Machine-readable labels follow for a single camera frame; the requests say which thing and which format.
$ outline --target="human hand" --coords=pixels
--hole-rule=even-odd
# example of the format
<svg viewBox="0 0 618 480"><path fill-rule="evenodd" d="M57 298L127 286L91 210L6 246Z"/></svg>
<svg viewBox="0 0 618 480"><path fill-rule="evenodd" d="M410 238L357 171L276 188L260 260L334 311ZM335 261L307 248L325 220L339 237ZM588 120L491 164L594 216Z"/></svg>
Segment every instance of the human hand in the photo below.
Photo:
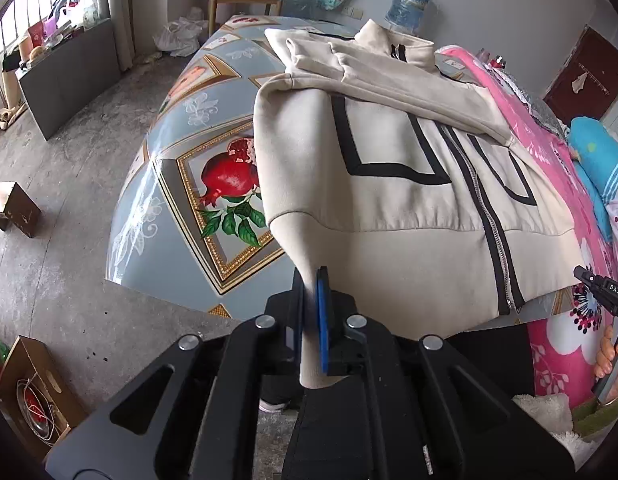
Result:
<svg viewBox="0 0 618 480"><path fill-rule="evenodd" d="M614 349L614 345L611 343L613 334L614 327L609 325L606 329L604 329L604 335L600 340L600 349L598 351L598 355L596 356L596 366L594 367L594 373L598 379L604 378L613 370L612 361L615 358L615 354L618 354L618 345ZM616 397L618 397L618 377L616 378L614 385L609 390L607 400L614 400Z"/></svg>

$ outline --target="shoe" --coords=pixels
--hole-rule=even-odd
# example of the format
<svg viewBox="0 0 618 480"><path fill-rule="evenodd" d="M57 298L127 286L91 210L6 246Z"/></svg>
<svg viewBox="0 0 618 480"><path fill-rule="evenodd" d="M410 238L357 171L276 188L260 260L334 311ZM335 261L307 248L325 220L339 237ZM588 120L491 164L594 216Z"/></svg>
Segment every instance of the shoe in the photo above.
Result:
<svg viewBox="0 0 618 480"><path fill-rule="evenodd" d="M288 402L283 402L281 404L270 404L266 400L260 399L258 409L263 413L282 413L288 405Z"/></svg>

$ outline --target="metal bolt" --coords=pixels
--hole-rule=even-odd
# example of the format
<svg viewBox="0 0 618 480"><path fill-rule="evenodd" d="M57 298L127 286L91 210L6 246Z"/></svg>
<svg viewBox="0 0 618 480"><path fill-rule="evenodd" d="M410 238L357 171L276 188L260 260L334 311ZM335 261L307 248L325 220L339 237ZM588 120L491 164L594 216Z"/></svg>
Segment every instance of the metal bolt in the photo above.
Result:
<svg viewBox="0 0 618 480"><path fill-rule="evenodd" d="M349 325L351 328L362 328L366 324L367 318L359 314L354 314L353 316L349 316L347 318L347 325Z"/></svg>
<svg viewBox="0 0 618 480"><path fill-rule="evenodd" d="M427 350L439 350L442 348L442 339L437 335L428 335L422 340L422 345Z"/></svg>
<svg viewBox="0 0 618 480"><path fill-rule="evenodd" d="M193 350L198 346L198 343L200 343L198 336L187 334L182 336L178 341L178 348L180 348L180 350Z"/></svg>
<svg viewBox="0 0 618 480"><path fill-rule="evenodd" d="M258 328L270 328L276 324L276 319L273 316L264 314L256 318L256 326Z"/></svg>

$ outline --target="red pomegranate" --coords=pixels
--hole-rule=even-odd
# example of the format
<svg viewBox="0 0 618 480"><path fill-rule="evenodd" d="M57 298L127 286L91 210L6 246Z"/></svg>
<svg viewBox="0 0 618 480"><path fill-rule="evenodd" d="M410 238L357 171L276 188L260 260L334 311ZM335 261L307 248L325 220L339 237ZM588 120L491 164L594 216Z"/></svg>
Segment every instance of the red pomegranate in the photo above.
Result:
<svg viewBox="0 0 618 480"><path fill-rule="evenodd" d="M205 164L200 175L207 192L200 199L202 205L221 196L243 196L259 185L258 170L253 153L253 139L243 137L233 140L226 153L218 153Z"/></svg>

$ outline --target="pink bedding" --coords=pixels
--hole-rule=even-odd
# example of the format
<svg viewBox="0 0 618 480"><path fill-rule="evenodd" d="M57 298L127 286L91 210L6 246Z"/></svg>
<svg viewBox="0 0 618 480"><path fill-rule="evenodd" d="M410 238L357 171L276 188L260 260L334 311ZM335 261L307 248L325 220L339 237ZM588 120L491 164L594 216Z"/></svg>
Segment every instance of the pink bedding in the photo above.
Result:
<svg viewBox="0 0 618 480"><path fill-rule="evenodd" d="M617 279L613 248L600 234L593 205L576 176L565 142L538 126L518 97L465 49L447 46L439 52L460 60L489 89L513 132L569 206L587 267ZM563 392L569 396L569 404L577 406L591 396L593 364L610 316L578 285L573 287L572 298L574 307L570 312L531 322L528 328L536 394Z"/></svg>

